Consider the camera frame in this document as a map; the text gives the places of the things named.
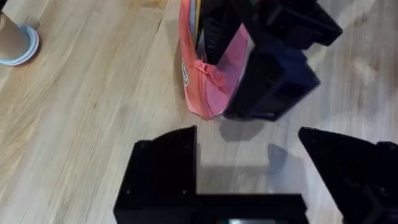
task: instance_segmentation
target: pink pouch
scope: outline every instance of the pink pouch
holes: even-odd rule
[[[221,114],[228,105],[242,73],[248,33],[243,25],[236,32],[217,66],[197,59],[189,26],[190,1],[181,0],[179,32],[182,73],[188,109],[204,119]]]

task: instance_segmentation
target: label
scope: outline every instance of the label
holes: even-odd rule
[[[189,77],[187,73],[187,69],[185,68],[184,60],[181,62],[181,67],[182,67],[182,78],[184,81],[184,86],[187,87],[189,83]]]

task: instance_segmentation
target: wood grain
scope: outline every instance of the wood grain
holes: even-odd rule
[[[398,142],[398,2],[320,3],[345,30],[306,52],[321,86],[278,122],[241,123],[187,111],[178,0],[9,1],[42,46],[0,67],[0,223],[116,223],[134,143],[193,124],[200,192],[301,192],[311,223],[341,223],[297,131]]]

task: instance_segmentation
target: black plastic object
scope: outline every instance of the black plastic object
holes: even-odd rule
[[[264,0],[257,7],[258,23],[296,49],[329,46],[343,33],[316,0]]]
[[[197,194],[196,131],[179,129],[134,145],[114,206],[118,224],[308,223],[299,194]]]
[[[302,50],[343,32],[316,0],[203,0],[209,63],[217,64],[240,24],[254,49],[223,115],[275,121],[320,84]]]
[[[251,52],[244,76],[223,115],[275,121],[320,84],[300,50],[270,35]]]
[[[243,23],[256,45],[264,33],[286,46],[306,50],[329,46],[342,33],[316,0],[203,0],[203,28],[209,63],[217,64]]]
[[[4,6],[6,5],[8,0],[0,0],[0,10],[2,10],[4,8]]]
[[[398,223],[398,146],[302,128],[298,136],[347,224]]]

